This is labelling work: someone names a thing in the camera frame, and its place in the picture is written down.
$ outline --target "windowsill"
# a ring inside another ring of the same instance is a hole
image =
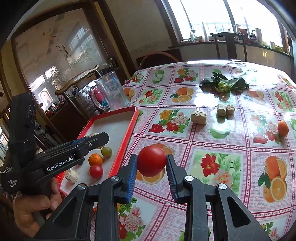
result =
[[[190,42],[190,41],[182,41],[178,44],[178,46],[171,46],[169,47],[169,49],[172,49],[172,48],[178,48],[178,47],[182,47],[182,46],[189,46],[189,45],[198,45],[198,44],[214,44],[215,41],[209,41],[209,42]],[[226,42],[225,41],[218,41],[218,43],[221,43],[221,44],[225,44]],[[243,45],[243,43],[240,43],[240,42],[235,42],[235,44],[239,44],[239,45]],[[287,53],[284,53],[284,52],[281,52],[281,51],[278,51],[278,50],[275,50],[275,49],[271,49],[271,48],[268,48],[268,47],[265,47],[265,46],[261,46],[261,45],[256,45],[256,44],[249,44],[249,43],[246,43],[246,46],[253,46],[253,47],[257,47],[257,48],[262,48],[262,49],[266,49],[266,50],[270,50],[270,51],[274,51],[276,53],[280,53],[280,54],[283,54],[285,56],[288,56],[288,57],[292,57],[291,55],[287,54]]]

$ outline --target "human hand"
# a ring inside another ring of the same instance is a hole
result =
[[[32,213],[48,208],[54,211],[62,202],[56,178],[52,178],[50,186],[52,190],[50,199],[45,195],[28,196],[18,192],[13,202],[15,222],[18,228],[29,237],[34,237],[40,229]]]

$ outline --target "tablecloth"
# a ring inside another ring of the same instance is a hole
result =
[[[249,90],[205,93],[199,82],[212,72],[243,77]],[[296,84],[285,72],[240,61],[180,62],[137,71],[123,88],[141,114],[123,165],[157,144],[203,183],[227,184],[272,240],[288,232],[296,219]],[[218,117],[218,103],[234,105],[234,114]],[[205,126],[190,121],[193,110],[207,113]],[[286,137],[278,134],[280,120],[289,126]],[[258,185],[263,173],[270,185]],[[209,204],[207,213],[213,240]],[[151,179],[138,173],[133,199],[118,204],[118,214],[121,240],[173,241],[184,231],[186,205],[172,199],[165,170]]]

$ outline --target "clear glass pitcher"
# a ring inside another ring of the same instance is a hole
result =
[[[108,103],[108,106],[102,106],[100,104],[101,109],[105,110],[110,108],[112,111],[131,106],[130,100],[124,93],[115,71],[103,75],[95,82],[100,93],[104,96],[104,99]]]

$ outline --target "yam piece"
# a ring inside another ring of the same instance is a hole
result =
[[[205,125],[207,122],[207,113],[201,111],[192,111],[190,119],[193,123]]]
[[[223,104],[217,105],[217,114],[219,116],[225,116],[226,115],[226,107]]]
[[[71,169],[67,170],[65,173],[65,178],[72,183],[76,183],[78,180],[79,174]]]
[[[233,115],[234,111],[235,107],[233,105],[229,104],[226,106],[226,114]]]

